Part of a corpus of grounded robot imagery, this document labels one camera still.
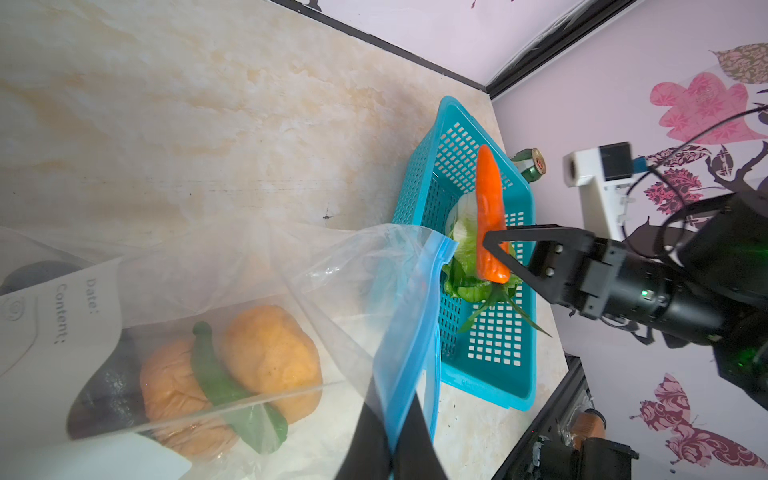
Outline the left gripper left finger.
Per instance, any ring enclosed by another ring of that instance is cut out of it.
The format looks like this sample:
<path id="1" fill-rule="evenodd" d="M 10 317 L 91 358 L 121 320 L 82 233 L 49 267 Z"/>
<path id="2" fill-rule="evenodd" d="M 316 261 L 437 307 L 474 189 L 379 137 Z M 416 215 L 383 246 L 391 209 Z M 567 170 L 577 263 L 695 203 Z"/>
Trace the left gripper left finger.
<path id="1" fill-rule="evenodd" d="M 356 429 L 336 480 L 386 480 L 391 474 L 391 451 L 377 387 L 370 379 Z"/>

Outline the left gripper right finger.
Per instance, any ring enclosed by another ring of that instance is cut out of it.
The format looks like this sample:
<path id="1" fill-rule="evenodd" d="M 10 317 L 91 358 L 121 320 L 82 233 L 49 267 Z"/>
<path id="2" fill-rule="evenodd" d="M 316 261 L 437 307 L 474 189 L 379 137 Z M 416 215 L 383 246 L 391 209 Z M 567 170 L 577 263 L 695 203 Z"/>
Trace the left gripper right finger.
<path id="1" fill-rule="evenodd" d="M 447 480 L 434 451 L 418 396 L 413 397 L 392 457 L 395 480 Z"/>

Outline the teal plastic basket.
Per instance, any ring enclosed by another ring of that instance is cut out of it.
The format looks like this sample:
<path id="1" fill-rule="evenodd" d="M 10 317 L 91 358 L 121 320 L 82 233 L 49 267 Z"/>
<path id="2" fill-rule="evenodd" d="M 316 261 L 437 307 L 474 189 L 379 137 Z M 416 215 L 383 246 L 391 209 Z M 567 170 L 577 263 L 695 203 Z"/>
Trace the teal plastic basket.
<path id="1" fill-rule="evenodd" d="M 462 197 L 472 198 L 477 153 L 487 146 L 499 167 L 506 223 L 529 226 L 534 200 L 526 180 L 499 145 L 451 96 L 438 107 L 433 126 L 411 155 L 395 207 L 397 224 L 420 225 L 447 236 Z M 475 287 L 440 279 L 442 380 L 505 409 L 527 411 L 536 391 L 536 294 L 513 282 L 508 296 L 483 307 Z"/>

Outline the green toy lettuce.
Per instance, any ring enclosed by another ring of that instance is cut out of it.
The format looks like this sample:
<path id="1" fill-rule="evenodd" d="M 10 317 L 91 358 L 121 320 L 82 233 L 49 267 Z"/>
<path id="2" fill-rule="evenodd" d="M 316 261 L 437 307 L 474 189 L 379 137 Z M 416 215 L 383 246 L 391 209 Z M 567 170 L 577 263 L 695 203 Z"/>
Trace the green toy lettuce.
<path id="1" fill-rule="evenodd" d="M 443 268 L 447 275 L 445 293 L 473 304 L 486 302 L 492 295 L 493 283 L 477 276 L 477 202 L 474 191 L 461 196 L 451 209 L 445 233 L 458 243 L 453 259 Z"/>

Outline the orange toy carrot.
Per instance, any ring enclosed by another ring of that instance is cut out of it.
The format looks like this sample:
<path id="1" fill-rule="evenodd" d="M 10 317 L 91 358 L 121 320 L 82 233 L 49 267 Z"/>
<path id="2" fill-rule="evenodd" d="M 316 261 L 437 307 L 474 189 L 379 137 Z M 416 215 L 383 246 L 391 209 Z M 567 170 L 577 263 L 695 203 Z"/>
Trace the orange toy carrot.
<path id="1" fill-rule="evenodd" d="M 488 145 L 482 145 L 478 150 L 475 197 L 477 203 L 476 276 L 490 284 L 490 293 L 487 299 L 482 300 L 477 312 L 473 313 L 462 324 L 458 332 L 468 332 L 482 312 L 504 300 L 532 328 L 550 336 L 511 299 L 507 287 L 507 284 L 512 280 L 510 268 L 495 258 L 489 249 L 483 246 L 483 239 L 487 233 L 506 229 L 501 173 Z"/>

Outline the green toy chili pepper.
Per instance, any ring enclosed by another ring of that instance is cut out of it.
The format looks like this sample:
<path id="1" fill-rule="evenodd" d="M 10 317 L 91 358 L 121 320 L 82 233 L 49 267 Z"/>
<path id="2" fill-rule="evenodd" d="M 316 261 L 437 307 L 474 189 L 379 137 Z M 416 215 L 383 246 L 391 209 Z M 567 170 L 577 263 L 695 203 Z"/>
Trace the green toy chili pepper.
<path id="1" fill-rule="evenodd" d="M 211 326 L 205 321 L 199 321 L 193 326 L 192 333 L 191 367 L 207 400 L 214 407 L 220 407 L 249 398 L 251 393 L 218 360 Z M 286 419 L 269 403 L 227 411 L 222 414 L 222 418 L 259 454 L 276 452 L 288 436 Z"/>

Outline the yellow brown toy potato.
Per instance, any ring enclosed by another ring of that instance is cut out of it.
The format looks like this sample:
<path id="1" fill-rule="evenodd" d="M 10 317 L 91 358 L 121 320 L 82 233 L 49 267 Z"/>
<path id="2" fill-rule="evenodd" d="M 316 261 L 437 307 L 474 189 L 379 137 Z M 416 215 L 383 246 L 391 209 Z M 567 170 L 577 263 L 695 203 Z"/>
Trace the yellow brown toy potato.
<path id="1" fill-rule="evenodd" d="M 250 392 L 292 393 L 272 402 L 287 423 L 302 420 L 318 407 L 323 384 L 318 349 L 282 307 L 261 305 L 239 314 L 222 348 L 230 374 Z"/>

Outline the clear blue zip top bag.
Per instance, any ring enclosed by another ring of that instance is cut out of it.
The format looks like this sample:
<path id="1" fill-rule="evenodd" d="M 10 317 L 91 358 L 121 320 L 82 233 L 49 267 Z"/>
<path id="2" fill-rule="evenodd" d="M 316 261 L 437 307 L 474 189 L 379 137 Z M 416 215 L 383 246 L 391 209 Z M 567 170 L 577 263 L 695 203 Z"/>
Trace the clear blue zip top bag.
<path id="1" fill-rule="evenodd" d="M 441 479 L 426 227 L 1 232 L 5 479 Z"/>

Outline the brown toy walnut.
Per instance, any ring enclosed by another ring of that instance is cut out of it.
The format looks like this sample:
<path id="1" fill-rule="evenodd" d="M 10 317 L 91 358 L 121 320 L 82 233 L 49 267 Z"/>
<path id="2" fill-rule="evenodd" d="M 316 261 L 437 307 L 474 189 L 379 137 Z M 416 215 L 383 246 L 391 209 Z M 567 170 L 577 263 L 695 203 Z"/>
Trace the brown toy walnut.
<path id="1" fill-rule="evenodd" d="M 173 341 L 143 362 L 140 387 L 145 414 L 151 422 L 177 420 L 212 408 L 191 365 L 193 340 Z M 239 436 L 215 418 L 156 428 L 152 435 L 163 446 L 190 460 L 210 460 L 229 451 Z"/>

